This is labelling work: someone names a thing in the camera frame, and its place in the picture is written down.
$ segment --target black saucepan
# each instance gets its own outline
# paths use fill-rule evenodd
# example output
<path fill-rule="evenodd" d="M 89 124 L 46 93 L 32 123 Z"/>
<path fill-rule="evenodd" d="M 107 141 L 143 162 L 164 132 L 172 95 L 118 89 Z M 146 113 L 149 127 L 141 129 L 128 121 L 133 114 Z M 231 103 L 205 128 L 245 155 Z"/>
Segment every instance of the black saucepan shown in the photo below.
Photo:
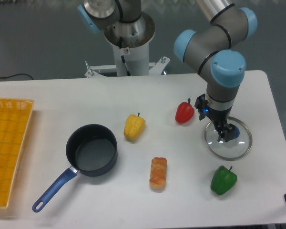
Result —
<path fill-rule="evenodd" d="M 32 210 L 40 212 L 58 190 L 78 172 L 90 177 L 107 173 L 118 158 L 114 134 L 107 127 L 90 124 L 77 129 L 66 145 L 67 159 L 72 165 L 66 169 L 36 201 Z"/>

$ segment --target gray floor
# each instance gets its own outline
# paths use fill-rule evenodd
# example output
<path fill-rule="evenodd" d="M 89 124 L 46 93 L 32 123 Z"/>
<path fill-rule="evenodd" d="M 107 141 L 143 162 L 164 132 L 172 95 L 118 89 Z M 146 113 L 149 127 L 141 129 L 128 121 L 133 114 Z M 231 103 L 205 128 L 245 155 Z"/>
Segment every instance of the gray floor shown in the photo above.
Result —
<path fill-rule="evenodd" d="M 0 76 L 28 73 L 35 80 L 82 78 L 85 60 L 90 65 L 114 64 L 103 34 L 93 35 L 83 25 L 77 12 L 82 2 L 27 0 L 0 4 Z M 286 138 L 286 0 L 235 0 L 235 4 L 256 13 L 258 30 L 233 49 L 246 58 L 248 70 L 267 73 Z M 186 29 L 202 32 L 209 27 L 195 0 L 142 0 L 142 8 L 156 25 L 150 61 L 157 62 L 165 55 L 171 58 L 168 73 L 193 73 L 176 58 L 173 44 Z"/>

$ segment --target white table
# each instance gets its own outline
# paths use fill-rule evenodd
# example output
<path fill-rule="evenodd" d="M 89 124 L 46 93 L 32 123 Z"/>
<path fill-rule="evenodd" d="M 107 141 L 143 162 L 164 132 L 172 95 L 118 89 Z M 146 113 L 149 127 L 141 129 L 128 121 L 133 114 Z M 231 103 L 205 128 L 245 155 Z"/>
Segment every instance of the white table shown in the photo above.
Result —
<path fill-rule="evenodd" d="M 231 116 L 253 135 L 237 161 L 214 156 L 203 139 L 206 118 L 174 120 L 179 103 L 205 93 L 196 74 L 0 83 L 0 97 L 35 100 L 10 206 L 0 228 L 155 229 L 286 223 L 286 142 L 267 76 L 248 71 Z M 136 143 L 123 136 L 129 114 L 140 112 L 146 129 Z M 118 161 L 101 177 L 79 174 L 40 212 L 33 203 L 70 166 L 66 142 L 82 125 L 110 128 Z M 167 186 L 149 188 L 151 159 L 168 160 Z M 210 190 L 215 170 L 233 166 L 238 182 L 223 196 Z"/>

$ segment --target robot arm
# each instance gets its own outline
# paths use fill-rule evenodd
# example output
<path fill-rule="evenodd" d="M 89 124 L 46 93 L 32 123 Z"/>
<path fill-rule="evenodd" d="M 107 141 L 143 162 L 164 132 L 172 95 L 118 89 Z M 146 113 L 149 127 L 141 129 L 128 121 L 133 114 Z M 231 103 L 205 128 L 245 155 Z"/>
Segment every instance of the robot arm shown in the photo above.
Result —
<path fill-rule="evenodd" d="M 255 32 L 257 19 L 251 10 L 237 9 L 229 0 L 197 2 L 212 26 L 202 34 L 182 32 L 174 52 L 207 82 L 206 94 L 195 103 L 199 120 L 207 116 L 218 132 L 218 141 L 228 142 L 239 136 L 238 128 L 228 124 L 227 118 L 246 69 L 244 57 L 229 49 Z"/>
<path fill-rule="evenodd" d="M 85 0 L 78 6 L 78 11 L 85 25 L 93 33 L 117 21 L 135 22 L 142 13 L 141 0 Z"/>

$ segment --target pan handle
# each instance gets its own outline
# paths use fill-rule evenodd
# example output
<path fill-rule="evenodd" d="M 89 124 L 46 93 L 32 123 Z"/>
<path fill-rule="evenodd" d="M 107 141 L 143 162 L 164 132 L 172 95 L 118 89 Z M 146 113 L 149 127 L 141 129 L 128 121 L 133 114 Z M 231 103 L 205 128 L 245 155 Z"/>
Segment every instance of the pan handle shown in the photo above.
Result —
<path fill-rule="evenodd" d="M 52 197 L 58 192 L 61 187 L 69 180 L 76 177 L 78 170 L 70 167 L 66 169 L 54 183 L 44 192 L 44 194 L 33 205 L 32 210 L 34 212 L 40 212 L 43 207 L 52 199 Z"/>

